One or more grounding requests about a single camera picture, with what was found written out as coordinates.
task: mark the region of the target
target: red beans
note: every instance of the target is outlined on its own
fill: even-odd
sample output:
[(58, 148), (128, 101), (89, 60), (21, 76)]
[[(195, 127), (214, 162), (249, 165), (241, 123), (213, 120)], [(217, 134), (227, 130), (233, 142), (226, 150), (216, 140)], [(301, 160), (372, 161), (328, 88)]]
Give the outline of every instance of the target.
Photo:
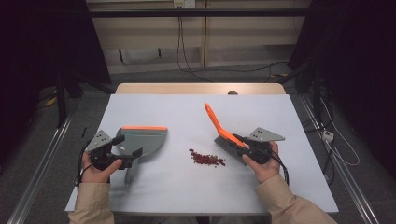
[(194, 149), (190, 148), (189, 151), (191, 152), (192, 159), (194, 160), (194, 163), (198, 164), (207, 164), (207, 165), (215, 165), (216, 167), (218, 165), (225, 166), (224, 159), (218, 158), (218, 156), (214, 155), (201, 155), (197, 152), (194, 151)]

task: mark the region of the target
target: person's hand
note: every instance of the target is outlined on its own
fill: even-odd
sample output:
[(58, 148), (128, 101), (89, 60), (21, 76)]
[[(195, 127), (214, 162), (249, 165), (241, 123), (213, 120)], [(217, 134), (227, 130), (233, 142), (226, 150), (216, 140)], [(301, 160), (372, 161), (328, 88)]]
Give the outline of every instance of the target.
[(108, 178), (119, 169), (122, 165), (122, 160), (118, 159), (111, 163), (104, 171), (98, 170), (90, 162), (90, 155), (85, 153), (82, 155), (82, 167), (85, 170), (82, 175), (82, 183), (107, 183)]
[[(277, 143), (270, 142), (270, 146), (272, 150), (277, 154)], [(272, 158), (265, 164), (258, 164), (247, 155), (243, 155), (242, 159), (254, 171), (260, 183), (279, 174), (280, 164)]]

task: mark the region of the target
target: cable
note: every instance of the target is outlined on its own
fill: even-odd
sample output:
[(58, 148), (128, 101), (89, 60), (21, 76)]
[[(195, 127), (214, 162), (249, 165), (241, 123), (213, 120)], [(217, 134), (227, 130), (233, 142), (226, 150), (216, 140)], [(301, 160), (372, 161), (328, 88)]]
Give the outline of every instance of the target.
[(327, 114), (329, 115), (329, 119), (330, 119), (330, 121), (332, 122), (332, 126), (333, 126), (334, 129), (338, 132), (338, 134), (340, 134), (340, 136), (344, 139), (344, 141), (349, 145), (349, 147), (352, 149), (352, 151), (353, 151), (353, 153), (355, 154), (355, 156), (356, 156), (356, 158), (357, 158), (358, 161), (357, 161), (356, 163), (350, 163), (350, 162), (348, 162), (348, 161), (345, 161), (345, 160), (341, 157), (340, 154), (338, 154), (337, 152), (335, 152), (335, 151), (332, 149), (332, 147), (330, 147), (330, 150), (331, 150), (331, 151), (334, 153), (334, 155), (335, 155), (338, 159), (340, 159), (343, 163), (348, 164), (348, 165), (350, 165), (350, 166), (357, 166), (357, 165), (359, 165), (359, 164), (361, 163), (361, 159), (359, 158), (358, 153), (356, 153), (356, 151), (355, 151), (355, 149), (353, 148), (353, 146), (350, 145), (350, 144), (348, 143), (348, 141), (345, 139), (345, 137), (338, 131), (337, 127), (335, 126), (335, 124), (334, 124), (334, 122), (333, 122), (333, 120), (332, 120), (332, 118), (331, 118), (331, 114), (330, 114), (330, 112), (329, 112), (329, 110), (328, 110), (328, 108), (327, 108), (327, 106), (326, 106), (326, 104), (324, 103), (324, 101), (323, 101), (322, 98), (320, 98), (320, 101), (323, 103), (324, 108), (326, 109), (326, 112), (327, 112)]
[(84, 175), (85, 171), (88, 170), (88, 169), (91, 168), (91, 167), (92, 167), (92, 164), (90, 164), (89, 166), (87, 166), (87, 167), (81, 172), (81, 179), (82, 179), (82, 176)]
[(329, 163), (332, 164), (332, 177), (329, 178), (329, 179), (330, 179), (330, 182), (328, 182), (328, 184), (327, 184), (328, 186), (330, 186), (330, 185), (333, 183), (334, 179), (335, 179), (335, 168), (334, 168), (334, 163), (332, 162), (332, 159), (331, 159), (332, 150), (327, 151), (327, 148), (326, 148), (326, 145), (325, 145), (324, 141), (321, 141), (321, 143), (322, 143), (322, 145), (323, 145), (323, 147), (324, 147), (324, 149), (325, 149), (325, 151), (326, 151), (326, 153), (327, 153), (327, 160), (326, 160), (325, 165), (324, 165), (323, 168), (322, 168), (322, 173), (323, 173), (324, 175), (326, 174), (327, 165), (328, 165)]
[[(328, 100), (328, 98), (329, 98), (329, 93), (327, 93), (327, 90), (325, 90), (325, 91), (326, 91), (326, 95), (323, 96), (323, 97), (326, 98), (327, 107), (330, 108), (330, 115), (329, 115), (329, 117), (332, 118), (332, 114), (333, 114), (333, 112), (332, 112), (332, 106), (331, 106), (331, 104), (330, 104), (330, 102), (329, 102), (329, 100)], [(305, 131), (305, 133), (323, 132), (323, 130), (326, 129), (327, 127), (329, 127), (329, 125), (331, 125), (331, 124), (332, 124), (331, 121), (328, 120), (328, 122), (327, 122), (326, 124), (320, 123), (320, 124), (319, 124), (319, 127), (316, 128), (316, 129), (310, 129), (310, 130), (304, 130), (304, 131)]]
[(84, 154), (85, 148), (88, 146), (88, 144), (90, 142), (91, 142), (91, 140), (87, 141), (87, 143), (82, 147), (81, 151), (79, 152), (78, 165), (77, 165), (77, 180), (76, 180), (76, 183), (75, 183), (77, 189), (79, 188), (79, 184), (81, 183), (82, 174), (85, 172), (85, 170), (83, 172), (81, 172), (82, 155)]
[(273, 160), (277, 161), (277, 162), (282, 166), (282, 168), (283, 168), (283, 175), (284, 175), (285, 181), (286, 181), (287, 184), (289, 184), (289, 172), (288, 172), (288, 168), (286, 168), (285, 164), (283, 164), (282, 160), (280, 159), (279, 155), (278, 155), (276, 152), (272, 151), (272, 153), (275, 154), (276, 157), (275, 157), (273, 154), (271, 154), (270, 157), (271, 157)]
[[(184, 60), (186, 62), (187, 67), (189, 68), (189, 71), (182, 69), (180, 66), (180, 63), (178, 61), (178, 51), (180, 49), (180, 38), (181, 38), (181, 43), (182, 43), (182, 47), (183, 47)], [(186, 50), (184, 48), (183, 20), (181, 19), (181, 17), (178, 17), (177, 66), (181, 71), (190, 72), (193, 76), (197, 77), (198, 79), (201, 79), (201, 80), (207, 81), (207, 82), (213, 82), (206, 78), (198, 77), (197, 75), (194, 74), (194, 72), (191, 70), (191, 68), (189, 66), (189, 62), (187, 61), (187, 56), (186, 56)]]
[[(225, 72), (254, 72), (254, 71), (260, 71), (263, 69), (269, 69), (269, 76), (268, 78), (264, 81), (267, 82), (270, 78), (271, 78), (271, 67), (275, 66), (277, 64), (281, 64), (281, 63), (288, 63), (288, 62), (275, 62), (275, 63), (271, 63), (270, 65), (266, 65), (264, 67), (260, 67), (260, 68), (253, 68), (253, 69), (247, 69), (247, 70), (237, 70), (237, 69), (225, 69), (225, 68), (205, 68), (205, 69), (195, 69), (192, 70), (189, 66), (189, 62), (187, 61), (187, 56), (186, 56), (186, 50), (185, 50), (185, 45), (184, 45), (184, 34), (183, 34), (183, 20), (181, 17), (178, 17), (178, 41), (177, 41), (177, 66), (178, 68), (183, 71), (183, 72), (188, 72), (188, 73), (192, 73), (195, 77), (204, 80), (204, 81), (208, 81), (208, 82), (213, 82), (211, 80), (202, 78), (202, 77), (198, 77), (196, 76), (194, 73), (196, 72), (205, 72), (205, 71), (225, 71)], [(180, 49), (180, 40), (181, 40), (181, 44), (182, 44), (182, 49), (183, 49), (183, 55), (184, 55), (184, 60), (186, 62), (187, 68), (188, 70), (183, 69), (180, 66), (180, 62), (179, 62), (179, 49)]]

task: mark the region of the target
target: metal rail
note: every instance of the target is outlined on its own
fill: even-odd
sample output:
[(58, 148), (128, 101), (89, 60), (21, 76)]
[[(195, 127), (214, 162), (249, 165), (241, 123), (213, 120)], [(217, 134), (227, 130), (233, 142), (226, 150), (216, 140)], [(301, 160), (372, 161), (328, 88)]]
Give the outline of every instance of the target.
[(52, 140), (47, 148), (47, 151), (44, 154), (43, 159), (41, 159), (40, 164), (35, 170), (35, 174), (30, 180), (26, 190), (22, 194), (20, 200), (18, 201), (14, 211), (12, 212), (7, 224), (22, 224), (32, 205), (35, 201), (35, 197), (40, 190), (41, 184), (46, 176), (47, 171), (50, 169), (50, 165), (56, 155), (58, 148), (60, 147), (62, 140), (67, 132), (67, 129), (70, 125), (70, 121), (72, 115), (74, 114), (75, 109), (69, 114), (69, 116), (64, 121), (63, 125), (58, 128), (52, 137)]
[(58, 9), (38, 9), (37, 14), (50, 14), (54, 17), (306, 17), (328, 16), (336, 13), (329, 9), (309, 8), (264, 8), (264, 9), (108, 9), (90, 11), (68, 11)]
[[(315, 128), (318, 129), (320, 127), (320, 125), (319, 125), (318, 121), (315, 119), (314, 113), (311, 109), (313, 107), (312, 103), (306, 97), (301, 97), (301, 100), (303, 102), (306, 113), (312, 119), (312, 122), (313, 122)], [(326, 150), (328, 152), (330, 152), (331, 146), (326, 141), (324, 141), (324, 143), (326, 146)], [(332, 150), (334, 150), (336, 153), (339, 153), (336, 147), (334, 147)], [(338, 174), (341, 176), (341, 179), (343, 180), (344, 185), (346, 186), (346, 189), (349, 192), (353, 202), (355, 203), (357, 209), (361, 213), (361, 217), (363, 218), (364, 223), (379, 224), (379, 220), (375, 216), (375, 212), (374, 212), (373, 208), (371, 207), (369, 201), (367, 200), (363, 191), (359, 187), (359, 185), (356, 182), (355, 178), (353, 177), (352, 173), (350, 173), (347, 166), (344, 163), (340, 162), (337, 159), (337, 157), (334, 155), (334, 153), (332, 154), (332, 161), (333, 161), (335, 169), (337, 170)]]

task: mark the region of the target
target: beige sleeve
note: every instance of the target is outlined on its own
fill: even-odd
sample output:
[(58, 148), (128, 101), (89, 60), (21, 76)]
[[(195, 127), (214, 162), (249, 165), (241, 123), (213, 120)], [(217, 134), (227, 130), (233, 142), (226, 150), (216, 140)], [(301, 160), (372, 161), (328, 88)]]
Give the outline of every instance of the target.
[(114, 223), (108, 207), (110, 184), (82, 183), (79, 185), (75, 211), (69, 214), (70, 223)]
[(294, 195), (281, 175), (256, 188), (263, 205), (272, 215), (272, 223), (336, 223), (327, 213), (307, 199)]

